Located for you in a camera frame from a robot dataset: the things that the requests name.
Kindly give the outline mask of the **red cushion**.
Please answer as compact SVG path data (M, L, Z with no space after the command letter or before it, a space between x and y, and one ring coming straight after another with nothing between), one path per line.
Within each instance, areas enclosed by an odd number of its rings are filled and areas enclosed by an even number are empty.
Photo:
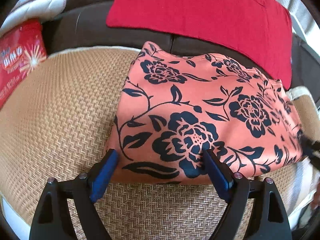
M291 86L292 21L276 0L114 0L106 25L216 43Z

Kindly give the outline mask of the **woven straw mat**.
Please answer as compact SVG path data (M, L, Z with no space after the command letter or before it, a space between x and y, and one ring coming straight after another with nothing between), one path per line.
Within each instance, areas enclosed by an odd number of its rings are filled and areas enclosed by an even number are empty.
M65 50L42 62L1 109L1 196L31 229L48 178L73 180L105 156L121 90L140 50ZM285 90L319 141L308 90ZM308 158L255 177L203 153L209 184L116 183L95 204L111 239L316 239L319 167ZM77 239L87 239L67 200Z

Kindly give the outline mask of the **beige dotted curtain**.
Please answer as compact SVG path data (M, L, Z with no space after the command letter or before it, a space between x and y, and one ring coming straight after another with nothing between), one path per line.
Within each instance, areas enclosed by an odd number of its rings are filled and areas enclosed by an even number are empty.
M277 0L300 23L307 44L319 54L319 26L301 0Z

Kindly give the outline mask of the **red printed bag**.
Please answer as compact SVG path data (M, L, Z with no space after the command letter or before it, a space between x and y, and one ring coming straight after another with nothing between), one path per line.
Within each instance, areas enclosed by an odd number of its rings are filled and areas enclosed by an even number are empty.
M37 19L27 20L1 37L1 106L46 58L42 25Z

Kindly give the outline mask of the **white padded cloth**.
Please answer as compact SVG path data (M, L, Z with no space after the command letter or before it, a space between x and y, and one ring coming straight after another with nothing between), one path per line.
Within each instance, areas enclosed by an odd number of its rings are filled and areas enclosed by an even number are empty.
M48 21L66 7L67 0L27 0L14 7L1 26L1 37L18 25L33 18Z

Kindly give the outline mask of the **orange floral garment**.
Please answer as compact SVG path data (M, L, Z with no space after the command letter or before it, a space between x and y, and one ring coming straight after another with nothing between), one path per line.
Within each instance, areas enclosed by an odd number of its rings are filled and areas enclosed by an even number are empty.
M280 80L221 54L144 43L121 90L107 149L116 183L209 184L203 153L255 177L299 161L302 125Z

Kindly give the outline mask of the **dark brown sofa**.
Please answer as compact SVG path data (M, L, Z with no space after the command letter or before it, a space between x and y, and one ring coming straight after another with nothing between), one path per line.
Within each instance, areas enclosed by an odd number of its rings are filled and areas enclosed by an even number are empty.
M114 0L67 0L62 14L43 26L47 51L55 53L68 48L90 46L141 48L144 42L152 41L175 55L220 53L236 59L246 67L263 70L245 55L216 43L150 29L109 27L106 25L106 17L113 3ZM292 35L291 68L290 87L305 86L312 94L319 92L319 56L296 35Z

